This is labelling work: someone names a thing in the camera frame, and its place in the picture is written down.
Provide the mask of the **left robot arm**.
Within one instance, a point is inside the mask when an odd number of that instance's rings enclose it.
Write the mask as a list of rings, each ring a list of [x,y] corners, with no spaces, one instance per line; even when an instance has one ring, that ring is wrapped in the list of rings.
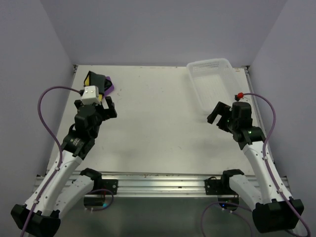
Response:
[[[82,170],[78,178],[65,188],[74,170],[94,146],[102,122],[117,117],[111,97],[107,96],[105,101],[106,109],[102,103],[85,105],[81,100],[75,101],[75,122],[63,139],[54,165],[25,203],[16,204],[11,210],[22,236],[29,233],[34,237],[52,237],[57,233],[62,218],[86,194],[113,194],[104,189],[102,174],[91,168]]]

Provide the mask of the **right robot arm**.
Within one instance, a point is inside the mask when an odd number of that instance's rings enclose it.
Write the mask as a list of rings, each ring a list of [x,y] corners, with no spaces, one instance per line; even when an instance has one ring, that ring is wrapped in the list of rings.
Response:
[[[234,102],[229,106],[218,102],[207,122],[212,124],[217,116],[220,117],[218,128],[232,134],[250,162],[259,185],[254,187],[239,169],[225,170],[220,181],[222,192],[235,192],[244,200],[260,233],[295,229],[304,211],[303,203],[293,198],[264,148],[266,138],[262,129],[252,124],[251,105]]]

